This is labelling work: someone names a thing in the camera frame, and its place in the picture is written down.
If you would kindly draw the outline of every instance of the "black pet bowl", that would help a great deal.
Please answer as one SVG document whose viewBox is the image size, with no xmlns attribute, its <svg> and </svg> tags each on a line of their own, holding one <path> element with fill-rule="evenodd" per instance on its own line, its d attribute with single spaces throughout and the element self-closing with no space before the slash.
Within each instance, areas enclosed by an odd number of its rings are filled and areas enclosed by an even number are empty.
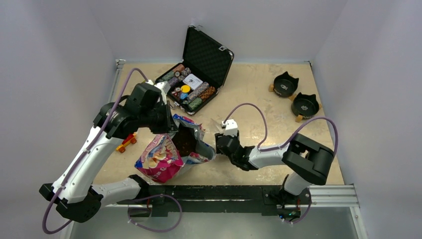
<svg viewBox="0 0 422 239">
<path fill-rule="evenodd" d="M 274 79 L 274 92 L 280 97 L 287 98 L 297 90 L 298 84 L 299 78 L 291 77 L 286 71 Z"/>
<path fill-rule="evenodd" d="M 319 103 L 317 101 L 317 96 L 313 95 L 304 95 L 299 92 L 292 102 L 292 112 L 296 116 L 301 115 L 304 119 L 310 119 L 314 117 L 319 111 Z"/>
</svg>

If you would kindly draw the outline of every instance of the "case lid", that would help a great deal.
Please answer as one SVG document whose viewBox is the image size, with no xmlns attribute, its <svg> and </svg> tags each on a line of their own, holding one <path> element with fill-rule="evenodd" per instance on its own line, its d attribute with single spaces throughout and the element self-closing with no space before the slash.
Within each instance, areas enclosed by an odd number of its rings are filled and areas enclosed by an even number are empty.
<svg viewBox="0 0 422 239">
<path fill-rule="evenodd" d="M 195 26 L 186 34 L 183 61 L 195 66 L 204 75 L 224 85 L 234 54 Z"/>
</svg>

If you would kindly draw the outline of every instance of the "poker chip case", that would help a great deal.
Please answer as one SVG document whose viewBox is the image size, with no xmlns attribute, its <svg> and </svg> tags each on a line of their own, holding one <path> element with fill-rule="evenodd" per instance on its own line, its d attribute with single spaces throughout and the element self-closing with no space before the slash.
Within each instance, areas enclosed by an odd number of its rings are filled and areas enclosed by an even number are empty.
<svg viewBox="0 0 422 239">
<path fill-rule="evenodd" d="M 169 83 L 171 82 L 172 87 L 167 93 L 168 98 L 174 102 L 175 106 L 179 106 L 184 112 L 189 115 L 194 115 L 218 95 L 219 90 L 226 81 L 233 58 L 234 53 L 232 51 L 203 33 L 200 29 L 191 25 L 187 30 L 182 61 L 158 77 L 156 82 L 161 82 L 163 80 L 168 81 Z M 192 109 L 189 104 L 186 104 L 186 101 L 173 94 L 176 89 L 185 85 L 182 80 L 186 77 L 186 75 L 182 76 L 185 72 L 182 71 L 180 74 L 178 71 L 178 69 L 180 69 L 180 64 L 182 64 L 185 69 L 189 68 L 190 72 L 204 83 L 208 83 L 209 88 L 214 88 L 211 95 L 209 94 L 210 89 L 207 91 L 210 96 L 204 98 L 200 95 L 195 98 L 195 102 L 192 102 L 193 104 L 196 104 L 194 109 Z M 177 76 L 179 76 L 178 78 L 180 81 L 174 83 L 174 77 L 177 78 Z M 203 100 L 200 105 L 197 105 L 198 101 L 201 101 L 198 100 L 198 98 L 205 100 Z"/>
</svg>

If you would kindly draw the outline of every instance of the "pink snack bag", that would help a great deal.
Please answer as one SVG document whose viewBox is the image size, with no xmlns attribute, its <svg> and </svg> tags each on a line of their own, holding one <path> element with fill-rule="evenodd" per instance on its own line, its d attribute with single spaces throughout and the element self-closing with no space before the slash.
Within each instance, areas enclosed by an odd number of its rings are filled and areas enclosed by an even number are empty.
<svg viewBox="0 0 422 239">
<path fill-rule="evenodd" d="M 172 137 L 175 135 L 159 134 L 146 147 L 141 157 L 135 163 L 135 168 L 145 176 L 158 183 L 165 183 L 177 173 L 186 172 L 192 166 L 211 161 L 215 158 L 215 150 L 202 142 L 204 130 L 187 117 L 174 115 L 173 119 L 178 127 L 193 128 L 193 137 L 197 140 L 197 152 L 181 157 L 175 147 Z"/>
</svg>

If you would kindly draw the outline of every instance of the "open bag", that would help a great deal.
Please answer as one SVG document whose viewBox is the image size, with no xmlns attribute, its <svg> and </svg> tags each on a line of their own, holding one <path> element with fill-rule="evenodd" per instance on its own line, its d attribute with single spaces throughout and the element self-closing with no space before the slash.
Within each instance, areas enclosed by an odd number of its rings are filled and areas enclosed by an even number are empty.
<svg viewBox="0 0 422 239">
<path fill-rule="evenodd" d="M 173 120 L 179 131 L 156 135 L 135 163 L 135 168 L 158 183 L 214 160 L 216 155 L 215 149 L 202 141 L 205 130 L 200 124 L 176 114 Z"/>
</svg>

